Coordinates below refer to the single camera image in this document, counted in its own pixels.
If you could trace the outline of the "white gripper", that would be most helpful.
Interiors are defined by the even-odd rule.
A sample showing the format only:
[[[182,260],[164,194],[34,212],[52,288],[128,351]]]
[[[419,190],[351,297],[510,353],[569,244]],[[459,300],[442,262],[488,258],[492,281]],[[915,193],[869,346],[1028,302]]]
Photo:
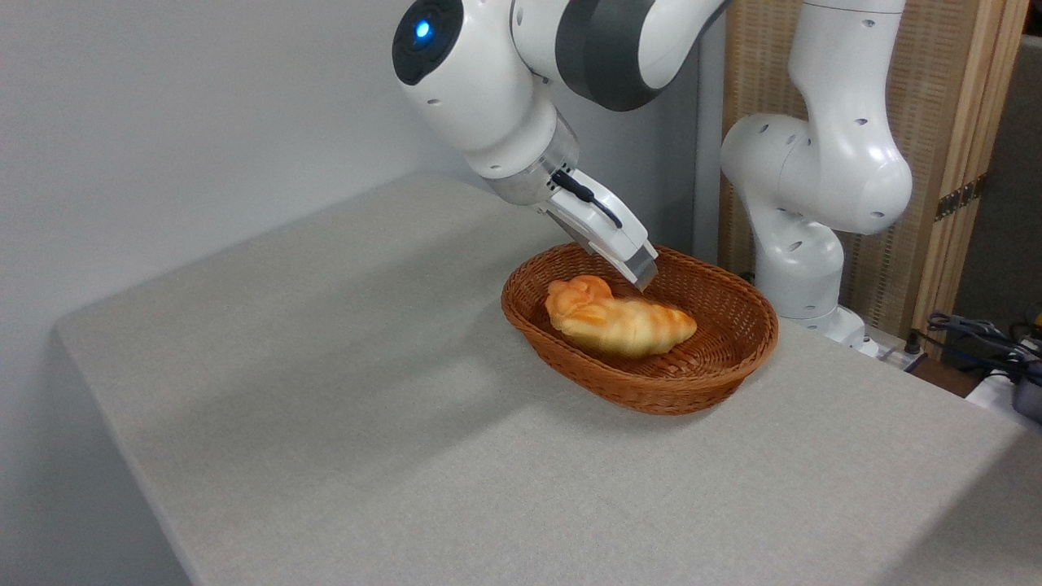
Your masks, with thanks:
[[[658,252],[629,207],[580,170],[559,170],[548,186],[552,196],[537,210],[554,219],[588,253],[603,257],[638,290],[646,290],[658,274]]]

